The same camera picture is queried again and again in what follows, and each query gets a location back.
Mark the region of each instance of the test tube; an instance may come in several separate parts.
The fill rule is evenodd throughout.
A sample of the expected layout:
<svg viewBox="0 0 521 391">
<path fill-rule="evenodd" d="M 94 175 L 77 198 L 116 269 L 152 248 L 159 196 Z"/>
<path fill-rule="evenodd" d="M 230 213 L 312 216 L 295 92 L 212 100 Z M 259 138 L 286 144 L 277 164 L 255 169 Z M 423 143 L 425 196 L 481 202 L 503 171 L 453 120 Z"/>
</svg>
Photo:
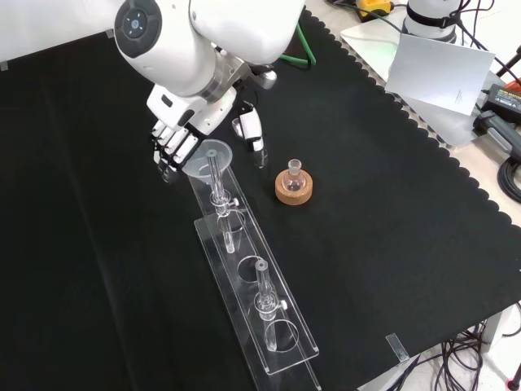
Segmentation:
<svg viewBox="0 0 521 391">
<path fill-rule="evenodd" d="M 211 149 L 206 152 L 206 157 L 208 159 L 208 166 L 210 167 L 210 174 L 212 175 L 212 194 L 213 199 L 217 206 L 217 208 L 223 208 L 223 213 L 219 213 L 222 215 L 226 212 L 228 205 L 226 200 L 225 188 L 222 186 L 222 177 L 221 177 L 221 167 L 219 167 L 219 162 L 217 161 L 217 151 L 215 149 Z"/>
<path fill-rule="evenodd" d="M 208 159 L 208 167 L 212 175 L 212 197 L 217 215 L 219 216 L 219 228 L 225 241 L 226 251 L 231 254 L 235 252 L 234 238 L 231 233 L 230 220 L 228 219 L 229 205 L 228 197 L 225 193 L 225 188 L 222 185 L 221 167 L 217 161 L 217 151 L 210 149 L 206 152 Z"/>
<path fill-rule="evenodd" d="M 257 274 L 257 286 L 259 288 L 259 298 L 257 308 L 262 311 L 259 313 L 260 318 L 265 324 L 265 339 L 268 350 L 277 350 L 277 336 L 275 334 L 275 324 L 271 323 L 277 314 L 277 303 L 275 300 L 274 290 L 269 280 L 268 262 L 260 259 L 255 262 Z"/>
</svg>

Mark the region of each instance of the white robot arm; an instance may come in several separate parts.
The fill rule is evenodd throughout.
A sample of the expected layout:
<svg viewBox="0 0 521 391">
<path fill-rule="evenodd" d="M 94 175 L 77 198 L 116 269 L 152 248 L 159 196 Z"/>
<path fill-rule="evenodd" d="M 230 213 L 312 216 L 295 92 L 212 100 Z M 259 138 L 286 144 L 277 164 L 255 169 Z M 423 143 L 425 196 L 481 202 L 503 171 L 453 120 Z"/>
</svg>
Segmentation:
<svg viewBox="0 0 521 391">
<path fill-rule="evenodd" d="M 255 108 L 235 87 L 252 77 L 270 88 L 268 65 L 286 49 L 304 0 L 126 0 L 115 22 L 123 57 L 155 83 L 147 101 L 158 118 L 151 136 L 166 178 L 228 115 L 253 151 L 264 148 Z"/>
</svg>

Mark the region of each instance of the white paper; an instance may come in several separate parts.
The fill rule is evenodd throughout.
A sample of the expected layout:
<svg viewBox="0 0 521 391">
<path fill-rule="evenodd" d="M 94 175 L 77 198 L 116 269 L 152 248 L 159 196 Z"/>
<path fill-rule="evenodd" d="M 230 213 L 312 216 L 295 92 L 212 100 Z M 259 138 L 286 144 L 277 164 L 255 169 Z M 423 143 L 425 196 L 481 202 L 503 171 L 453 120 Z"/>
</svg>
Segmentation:
<svg viewBox="0 0 521 391">
<path fill-rule="evenodd" d="M 495 55 L 402 34 L 386 90 L 470 115 Z"/>
</svg>

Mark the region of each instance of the clear acrylic rack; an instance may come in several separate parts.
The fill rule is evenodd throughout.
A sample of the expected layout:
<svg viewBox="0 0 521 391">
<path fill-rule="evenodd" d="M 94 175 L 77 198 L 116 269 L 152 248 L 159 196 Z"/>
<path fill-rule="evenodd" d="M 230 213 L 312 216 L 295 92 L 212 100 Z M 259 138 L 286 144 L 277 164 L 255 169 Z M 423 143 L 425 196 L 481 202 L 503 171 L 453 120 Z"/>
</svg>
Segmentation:
<svg viewBox="0 0 521 391">
<path fill-rule="evenodd" d="M 205 140 L 183 171 L 204 217 L 195 228 L 259 391 L 321 389 L 318 347 L 230 168 L 232 152 Z"/>
</svg>

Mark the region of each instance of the small glass bottle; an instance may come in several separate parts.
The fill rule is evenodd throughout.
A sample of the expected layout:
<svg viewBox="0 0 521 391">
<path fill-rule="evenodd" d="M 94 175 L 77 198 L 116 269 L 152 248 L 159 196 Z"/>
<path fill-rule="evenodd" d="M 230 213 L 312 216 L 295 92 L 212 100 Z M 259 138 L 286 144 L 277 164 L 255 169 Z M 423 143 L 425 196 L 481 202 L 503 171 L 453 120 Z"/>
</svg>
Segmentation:
<svg viewBox="0 0 521 391">
<path fill-rule="evenodd" d="M 299 191 L 306 186 L 306 178 L 300 171 L 302 163 L 300 160 L 291 159 L 287 164 L 288 171 L 282 178 L 282 186 L 288 191 Z"/>
</svg>

